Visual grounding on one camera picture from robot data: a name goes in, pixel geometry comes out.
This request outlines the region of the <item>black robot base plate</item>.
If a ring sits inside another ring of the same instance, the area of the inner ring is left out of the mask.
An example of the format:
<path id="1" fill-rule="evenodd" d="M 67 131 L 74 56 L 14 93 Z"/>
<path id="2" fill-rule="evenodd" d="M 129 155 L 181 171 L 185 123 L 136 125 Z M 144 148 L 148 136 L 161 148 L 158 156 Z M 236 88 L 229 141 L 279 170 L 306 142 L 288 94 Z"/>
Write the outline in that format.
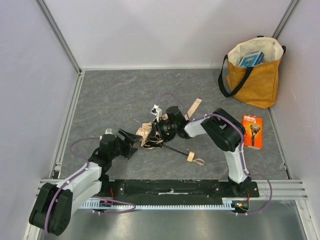
<path id="1" fill-rule="evenodd" d="M 260 196 L 256 182 L 250 182 L 247 190 L 235 195 L 228 181 L 213 179 L 116 179 L 102 185 L 101 197 L 131 204 L 182 204 L 182 203 L 220 203 L 223 198 Z"/>

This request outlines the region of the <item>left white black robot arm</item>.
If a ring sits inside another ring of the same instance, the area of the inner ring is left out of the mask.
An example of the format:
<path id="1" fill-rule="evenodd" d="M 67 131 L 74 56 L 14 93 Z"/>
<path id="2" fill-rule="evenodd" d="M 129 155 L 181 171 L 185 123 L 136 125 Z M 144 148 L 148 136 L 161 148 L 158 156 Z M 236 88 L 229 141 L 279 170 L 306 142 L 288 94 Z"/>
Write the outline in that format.
<path id="1" fill-rule="evenodd" d="M 101 192 L 108 183 L 107 171 L 112 161 L 122 156 L 129 159 L 137 148 L 134 144 L 143 137 L 118 130 L 99 137 L 99 146 L 85 164 L 65 180 L 45 183 L 39 190 L 28 222 L 47 234 L 61 235 L 68 227 L 74 212 L 89 198 Z"/>

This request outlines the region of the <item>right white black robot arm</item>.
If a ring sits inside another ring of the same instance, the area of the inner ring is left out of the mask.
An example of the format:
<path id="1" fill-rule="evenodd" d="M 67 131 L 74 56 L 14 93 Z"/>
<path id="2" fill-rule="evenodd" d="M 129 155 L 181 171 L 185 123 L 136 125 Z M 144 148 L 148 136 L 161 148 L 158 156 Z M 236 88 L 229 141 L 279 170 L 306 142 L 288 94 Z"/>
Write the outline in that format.
<path id="1" fill-rule="evenodd" d="M 228 166 L 228 182 L 233 194 L 247 191 L 251 176 L 244 157 L 243 125 L 222 108 L 197 119 L 186 119 L 177 106 L 166 110 L 167 118 L 160 117 L 152 122 L 152 130 L 165 142 L 176 135 L 191 139 L 207 134 L 214 144 L 224 152 Z"/>

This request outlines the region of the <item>beige folding umbrella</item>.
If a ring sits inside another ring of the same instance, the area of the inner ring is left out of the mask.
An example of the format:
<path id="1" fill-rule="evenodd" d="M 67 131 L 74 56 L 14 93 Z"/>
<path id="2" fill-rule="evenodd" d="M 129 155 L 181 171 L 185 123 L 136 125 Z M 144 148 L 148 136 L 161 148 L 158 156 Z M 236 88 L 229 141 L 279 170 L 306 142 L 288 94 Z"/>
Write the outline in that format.
<path id="1" fill-rule="evenodd" d="M 162 114 L 162 117 L 160 117 L 160 120 L 168 120 L 169 117 L 167 114 Z M 155 131 L 153 130 L 152 122 L 155 122 L 155 118 L 149 122 L 149 123 L 143 123 L 141 127 L 136 131 L 137 135 L 140 135 L 142 137 L 140 146 L 144 149 L 160 149 L 162 147 L 166 147 L 170 150 L 173 150 L 175 152 L 178 152 L 184 156 L 186 156 L 186 160 L 190 163 L 196 163 L 200 166 L 203 166 L 206 162 L 201 158 L 195 158 L 195 153 L 190 151 L 189 153 L 185 153 L 182 151 L 179 151 L 177 149 L 174 149 L 172 147 L 169 147 L 165 145 L 165 141 L 159 139 L 159 136 L 156 135 Z"/>

